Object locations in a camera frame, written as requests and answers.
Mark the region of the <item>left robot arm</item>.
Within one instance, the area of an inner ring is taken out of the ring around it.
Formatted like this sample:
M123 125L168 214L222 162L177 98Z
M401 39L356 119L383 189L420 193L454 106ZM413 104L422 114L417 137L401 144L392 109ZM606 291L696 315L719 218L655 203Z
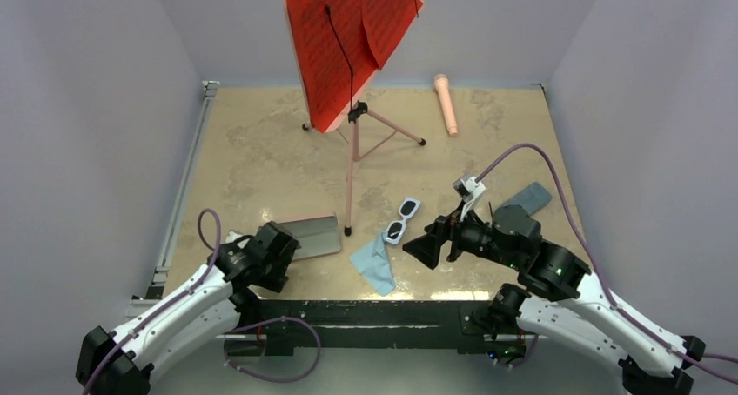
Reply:
M281 292L299 241L268 222L218 247L172 294L111 331L98 326L81 346L75 378L86 394L147 394L176 363L217 335L254 330L258 286Z

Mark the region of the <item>light blue cleaning cloth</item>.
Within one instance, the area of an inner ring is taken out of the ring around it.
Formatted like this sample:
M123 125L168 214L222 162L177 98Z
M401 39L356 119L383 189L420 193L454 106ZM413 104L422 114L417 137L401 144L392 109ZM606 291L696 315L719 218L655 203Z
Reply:
M390 294L396 287L390 258L386 250L386 236L382 231L371 242L356 250L350 261L359 275L381 296Z

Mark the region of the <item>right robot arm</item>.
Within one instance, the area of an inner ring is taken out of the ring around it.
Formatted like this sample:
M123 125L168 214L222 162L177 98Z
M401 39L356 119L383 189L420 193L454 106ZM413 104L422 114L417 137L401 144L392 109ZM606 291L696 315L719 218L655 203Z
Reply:
M593 355L621 370L628 394L689 394L687 369L705 344L695 336L667 331L641 314L633 325L619 297L606 295L600 277L570 250L542 237L540 223L518 205L497 209L489 223L474 212L439 216L424 235L403 244L404 252L434 269L441 248L451 245L452 262L462 253L516 271L489 305L464 312L464 324L491 338L513 328L543 335Z

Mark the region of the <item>pink glasses case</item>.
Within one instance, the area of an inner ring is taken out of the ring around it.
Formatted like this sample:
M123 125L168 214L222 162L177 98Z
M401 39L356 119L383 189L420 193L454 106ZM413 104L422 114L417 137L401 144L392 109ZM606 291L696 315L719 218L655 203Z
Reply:
M325 212L276 221L298 242L292 261L330 256L341 252L338 217L335 212Z

